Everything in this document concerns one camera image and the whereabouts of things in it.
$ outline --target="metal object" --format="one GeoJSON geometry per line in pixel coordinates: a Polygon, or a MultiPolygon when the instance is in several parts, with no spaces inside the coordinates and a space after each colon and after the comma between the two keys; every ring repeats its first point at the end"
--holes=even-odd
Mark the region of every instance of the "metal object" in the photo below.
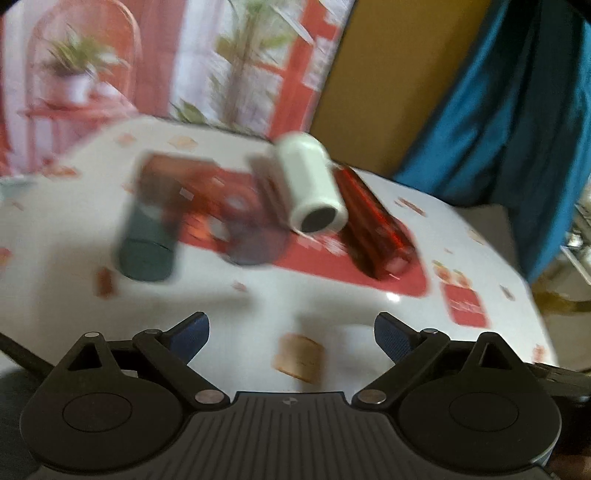
{"type": "Polygon", "coordinates": [[[588,215],[587,210],[577,204],[574,209],[573,228],[581,233],[584,241],[591,243],[591,225],[586,219],[588,215]]]}
{"type": "Polygon", "coordinates": [[[219,390],[201,390],[201,392],[195,395],[195,400],[204,405],[215,405],[223,401],[223,399],[224,394],[219,390]]]}
{"type": "Polygon", "coordinates": [[[581,233],[574,229],[566,234],[566,246],[572,250],[579,250],[583,246],[583,237],[581,233]]]}
{"type": "Polygon", "coordinates": [[[360,399],[363,403],[368,403],[370,405],[380,405],[386,401],[386,394],[381,390],[362,390],[357,395],[357,398],[360,399]]]}
{"type": "Polygon", "coordinates": [[[583,266],[579,259],[574,256],[574,254],[570,251],[568,247],[562,246],[560,247],[560,249],[562,250],[564,256],[568,258],[569,261],[576,268],[577,272],[579,272],[579,274],[583,277],[585,282],[587,282],[588,285],[591,285],[591,273],[588,272],[588,270],[583,266]]]}

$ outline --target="white cylinder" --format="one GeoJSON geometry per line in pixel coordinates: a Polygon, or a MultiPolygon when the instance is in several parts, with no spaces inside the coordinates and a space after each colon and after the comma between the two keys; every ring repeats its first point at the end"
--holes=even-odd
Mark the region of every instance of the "white cylinder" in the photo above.
{"type": "Polygon", "coordinates": [[[292,132],[275,143],[275,159],[291,229],[303,235],[340,231],[349,215],[324,146],[309,134],[292,132]]]}

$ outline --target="potted plant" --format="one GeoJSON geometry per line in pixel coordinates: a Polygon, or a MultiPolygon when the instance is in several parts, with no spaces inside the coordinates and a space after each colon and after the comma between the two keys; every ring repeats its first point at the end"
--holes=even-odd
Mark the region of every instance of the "potted plant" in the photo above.
{"type": "Polygon", "coordinates": [[[263,103],[257,98],[274,94],[267,90],[265,82],[250,75],[253,67],[261,63],[276,63],[275,52],[289,46],[296,37],[309,44],[314,43],[310,33],[284,11],[289,0],[228,0],[232,9],[232,32],[221,34],[216,41],[215,52],[229,64],[227,79],[212,73],[212,93],[220,120],[232,130],[248,123],[250,110],[254,117],[263,103]]]}
{"type": "Polygon", "coordinates": [[[128,66],[115,50],[92,36],[78,34],[68,27],[65,40],[51,40],[52,59],[45,64],[51,75],[45,82],[45,100],[53,106],[84,106],[99,73],[109,67],[128,66]]]}

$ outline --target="blue cloth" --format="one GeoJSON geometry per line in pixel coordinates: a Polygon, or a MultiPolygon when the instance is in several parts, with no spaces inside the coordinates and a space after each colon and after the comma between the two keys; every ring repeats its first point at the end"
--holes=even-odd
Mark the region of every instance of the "blue cloth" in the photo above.
{"type": "Polygon", "coordinates": [[[535,280],[591,172],[590,81],[591,26],[566,0],[492,0],[394,180],[454,206],[505,206],[535,280]]]}

